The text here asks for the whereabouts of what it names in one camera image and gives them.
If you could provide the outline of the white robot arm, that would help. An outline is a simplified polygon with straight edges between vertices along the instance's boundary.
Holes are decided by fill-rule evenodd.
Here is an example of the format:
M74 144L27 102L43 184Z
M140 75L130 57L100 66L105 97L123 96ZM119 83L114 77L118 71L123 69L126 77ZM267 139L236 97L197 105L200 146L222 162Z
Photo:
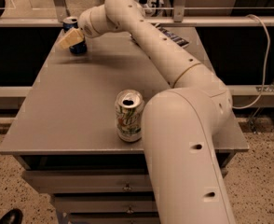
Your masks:
M62 48L126 31L170 87L143 112L142 140L161 224L236 224L212 138L232 113L226 85L205 64L145 20L134 0L84 11Z

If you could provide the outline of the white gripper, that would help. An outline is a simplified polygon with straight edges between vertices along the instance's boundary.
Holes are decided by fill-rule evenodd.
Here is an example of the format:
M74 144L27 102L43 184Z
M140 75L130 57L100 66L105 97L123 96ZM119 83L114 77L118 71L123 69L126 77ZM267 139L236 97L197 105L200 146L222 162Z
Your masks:
M82 42L85 39L84 35L93 38L113 31L113 23L106 16L104 5L82 12L78 19L78 26L81 30L71 28L60 38L58 46L61 49L68 49Z

